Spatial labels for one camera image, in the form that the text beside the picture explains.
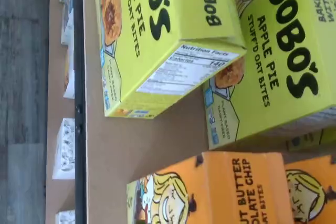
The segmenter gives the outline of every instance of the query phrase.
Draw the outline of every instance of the peanut butter chocolate chip box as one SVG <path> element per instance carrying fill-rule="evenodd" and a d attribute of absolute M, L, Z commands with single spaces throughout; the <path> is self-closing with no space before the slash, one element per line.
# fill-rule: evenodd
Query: peanut butter chocolate chip box
<path fill-rule="evenodd" d="M 336 211 L 335 158 L 324 156 L 286 165 L 296 224 L 332 224 Z"/>
<path fill-rule="evenodd" d="M 210 149 L 257 133 L 293 137 L 335 125 L 336 0 L 236 4 L 245 73 L 237 74 L 237 61 L 204 85 Z M 223 83 L 231 76 L 241 78 Z"/>
<path fill-rule="evenodd" d="M 128 224 L 293 223 L 281 154 L 208 152 L 127 185 Z"/>
<path fill-rule="evenodd" d="M 96 0 L 96 10 L 105 116 L 152 119 L 246 52 L 234 0 Z"/>

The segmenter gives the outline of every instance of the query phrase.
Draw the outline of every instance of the nutrition facts label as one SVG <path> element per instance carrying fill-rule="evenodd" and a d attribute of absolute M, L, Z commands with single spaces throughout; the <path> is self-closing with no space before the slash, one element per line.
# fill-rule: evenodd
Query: nutrition facts label
<path fill-rule="evenodd" d="M 184 95 L 239 54 L 182 45 L 138 89 L 138 92 Z"/>

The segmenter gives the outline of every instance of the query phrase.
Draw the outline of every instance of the apple pie illustration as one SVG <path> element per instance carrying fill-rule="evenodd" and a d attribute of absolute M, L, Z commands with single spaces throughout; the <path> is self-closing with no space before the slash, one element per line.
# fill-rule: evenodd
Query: apple pie illustration
<path fill-rule="evenodd" d="M 111 45 L 121 33 L 121 0 L 102 0 L 105 44 Z"/>
<path fill-rule="evenodd" d="M 217 88 L 226 89 L 240 83 L 244 76 L 244 68 L 245 59 L 243 57 L 224 68 L 215 76 L 215 83 Z"/>

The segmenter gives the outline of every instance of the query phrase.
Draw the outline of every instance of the store shelf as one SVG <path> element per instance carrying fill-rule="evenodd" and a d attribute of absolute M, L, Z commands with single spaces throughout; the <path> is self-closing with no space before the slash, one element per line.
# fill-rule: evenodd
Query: store shelf
<path fill-rule="evenodd" d="M 52 179 L 56 136 L 62 118 L 74 117 L 75 110 L 73 100 L 62 96 L 67 51 L 67 47 L 60 44 L 62 4 L 59 0 L 50 0 L 49 8 L 46 224 L 54 224 L 57 212 L 75 207 L 75 181 Z"/>
<path fill-rule="evenodd" d="M 200 89 L 152 121 L 105 118 L 95 0 L 83 0 L 87 222 L 126 223 L 126 184 L 207 149 Z"/>

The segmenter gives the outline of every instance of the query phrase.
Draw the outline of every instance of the blue label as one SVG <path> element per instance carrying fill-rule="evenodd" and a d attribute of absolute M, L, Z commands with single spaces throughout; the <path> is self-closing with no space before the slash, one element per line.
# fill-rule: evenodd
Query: blue label
<path fill-rule="evenodd" d="M 148 114 L 149 110 L 135 110 L 134 112 L 137 114 Z"/>
<path fill-rule="evenodd" d="M 207 90 L 205 90 L 204 101 L 205 101 L 205 106 L 206 107 L 209 107 L 210 105 L 212 105 L 214 103 L 214 96 L 212 94 L 212 89 L 211 88 L 208 88 Z"/>
<path fill-rule="evenodd" d="M 104 50 L 100 50 L 100 66 L 103 67 L 105 64 L 105 56 L 104 56 Z"/>
<path fill-rule="evenodd" d="M 110 108 L 110 99 L 108 95 L 108 91 L 104 91 L 104 100 L 105 100 L 105 108 L 108 110 Z"/>
<path fill-rule="evenodd" d="M 216 131 L 216 128 L 211 128 L 211 136 L 213 144 L 219 144 L 219 138 Z"/>

